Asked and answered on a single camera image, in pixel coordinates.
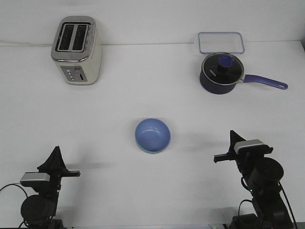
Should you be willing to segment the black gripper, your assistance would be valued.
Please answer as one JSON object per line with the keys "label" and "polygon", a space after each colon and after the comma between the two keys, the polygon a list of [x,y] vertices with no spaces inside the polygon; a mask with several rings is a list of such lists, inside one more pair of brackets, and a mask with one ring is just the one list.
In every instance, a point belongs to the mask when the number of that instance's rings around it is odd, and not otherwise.
{"label": "black gripper", "polygon": [[37,167],[38,172],[26,172],[25,177],[79,177],[80,171],[68,171],[63,161],[61,150],[56,146],[47,160]]}
{"label": "black gripper", "polygon": [[273,152],[273,148],[269,146],[252,146],[241,148],[238,152],[234,151],[234,145],[237,142],[245,141],[240,135],[238,135],[234,130],[230,131],[230,146],[228,149],[228,153],[214,155],[214,162],[221,161],[231,161],[234,160],[237,163],[246,164],[247,161],[257,160],[259,158],[264,157],[266,154],[270,154]]}

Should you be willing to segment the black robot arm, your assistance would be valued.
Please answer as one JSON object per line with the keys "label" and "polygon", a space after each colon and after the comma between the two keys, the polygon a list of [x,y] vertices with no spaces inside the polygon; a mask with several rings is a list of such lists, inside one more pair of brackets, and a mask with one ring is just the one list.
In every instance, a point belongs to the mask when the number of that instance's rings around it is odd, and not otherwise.
{"label": "black robot arm", "polygon": [[29,229],[63,229],[61,219],[54,219],[57,211],[61,179],[79,177],[79,170],[68,170],[56,146],[47,160],[37,167],[37,172],[26,172],[20,180],[23,187],[32,188],[36,194],[27,197],[20,208],[24,225]]}
{"label": "black robot arm", "polygon": [[245,140],[230,131],[228,152],[214,156],[214,162],[235,161],[241,173],[242,186],[251,193],[249,201],[255,212],[238,213],[229,229],[295,229],[297,224],[280,180],[283,167],[267,157],[273,148],[258,139]]}

